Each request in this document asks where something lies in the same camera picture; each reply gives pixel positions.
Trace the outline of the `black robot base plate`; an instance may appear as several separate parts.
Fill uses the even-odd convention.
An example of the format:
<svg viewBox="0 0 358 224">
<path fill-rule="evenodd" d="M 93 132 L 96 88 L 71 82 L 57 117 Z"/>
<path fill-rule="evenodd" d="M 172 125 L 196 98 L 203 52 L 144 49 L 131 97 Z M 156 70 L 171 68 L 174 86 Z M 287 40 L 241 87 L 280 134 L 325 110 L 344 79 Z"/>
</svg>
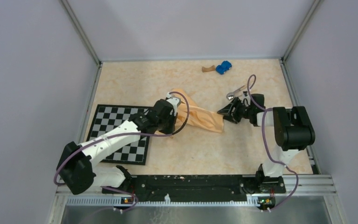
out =
<svg viewBox="0 0 358 224">
<path fill-rule="evenodd" d="M 137 175 L 118 189 L 140 202 L 241 202 L 247 195 L 286 193 L 282 177 L 262 175 Z"/>
</svg>

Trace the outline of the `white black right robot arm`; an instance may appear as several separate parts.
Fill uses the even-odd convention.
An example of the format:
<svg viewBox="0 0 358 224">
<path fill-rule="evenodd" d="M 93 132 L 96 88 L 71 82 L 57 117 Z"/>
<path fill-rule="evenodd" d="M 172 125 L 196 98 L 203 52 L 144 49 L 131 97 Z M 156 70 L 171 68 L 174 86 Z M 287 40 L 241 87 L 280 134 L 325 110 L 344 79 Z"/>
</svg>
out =
<svg viewBox="0 0 358 224">
<path fill-rule="evenodd" d="M 266 140 L 266 127 L 274 129 L 275 149 L 266 149 L 267 160 L 255 174 L 255 187 L 260 192 L 268 192 L 274 185 L 281 184 L 284 170 L 291 159 L 315 142 L 316 134 L 304 106 L 292 108 L 273 107 L 267 109 L 262 94 L 251 94 L 244 99 L 235 97 L 218 110 L 218 114 L 232 123 L 248 119 L 255 127 L 261 127 L 262 138 Z"/>
</svg>

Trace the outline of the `silver metal spoon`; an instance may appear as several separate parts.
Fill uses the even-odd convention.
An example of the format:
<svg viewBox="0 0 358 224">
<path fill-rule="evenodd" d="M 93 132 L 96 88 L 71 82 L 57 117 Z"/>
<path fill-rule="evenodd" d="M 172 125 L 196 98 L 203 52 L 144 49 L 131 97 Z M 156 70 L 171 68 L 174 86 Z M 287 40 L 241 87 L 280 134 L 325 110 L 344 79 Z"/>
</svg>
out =
<svg viewBox="0 0 358 224">
<path fill-rule="evenodd" d="M 226 95 L 226 99 L 227 100 L 232 100 L 232 99 L 234 99 L 235 97 L 237 97 L 243 90 L 245 90 L 246 89 L 246 86 L 245 85 L 243 85 L 243 86 L 241 86 L 240 88 L 238 88 L 238 89 L 236 89 L 236 90 L 234 90 L 234 91 L 232 91 L 232 92 L 229 92 L 227 95 Z"/>
</svg>

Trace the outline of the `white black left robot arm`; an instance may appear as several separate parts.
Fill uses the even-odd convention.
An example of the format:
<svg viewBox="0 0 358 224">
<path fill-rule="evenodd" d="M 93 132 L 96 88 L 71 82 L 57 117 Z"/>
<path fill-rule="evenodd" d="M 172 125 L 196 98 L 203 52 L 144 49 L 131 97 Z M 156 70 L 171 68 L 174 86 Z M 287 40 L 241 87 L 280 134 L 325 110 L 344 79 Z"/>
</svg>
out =
<svg viewBox="0 0 358 224">
<path fill-rule="evenodd" d="M 108 177 L 98 177 L 93 168 L 107 156 L 144 136 L 156 136 L 157 132 L 160 137 L 174 135 L 180 103 L 179 98 L 168 95 L 146 112 L 132 114 L 116 128 L 93 140 L 81 144 L 68 143 L 57 164 L 54 183 L 60 186 L 57 180 L 60 177 L 63 185 L 74 195 L 92 186 L 114 187 L 120 193 L 127 192 L 131 181 L 124 168 L 114 168 Z"/>
</svg>

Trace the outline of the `orange cloth napkin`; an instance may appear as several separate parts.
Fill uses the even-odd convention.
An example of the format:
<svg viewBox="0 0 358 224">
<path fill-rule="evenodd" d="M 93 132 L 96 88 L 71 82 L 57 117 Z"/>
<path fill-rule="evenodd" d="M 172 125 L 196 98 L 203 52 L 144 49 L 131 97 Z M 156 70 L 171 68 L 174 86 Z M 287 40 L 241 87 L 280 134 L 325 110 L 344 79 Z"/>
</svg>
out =
<svg viewBox="0 0 358 224">
<path fill-rule="evenodd" d="M 179 94 L 170 93 L 170 95 L 180 99 L 178 115 L 173 132 L 178 132 L 188 117 L 186 125 L 214 133 L 223 133 L 224 122 L 222 115 L 199 107 L 199 105 L 181 88 L 174 88 L 170 92 L 179 92 Z"/>
</svg>

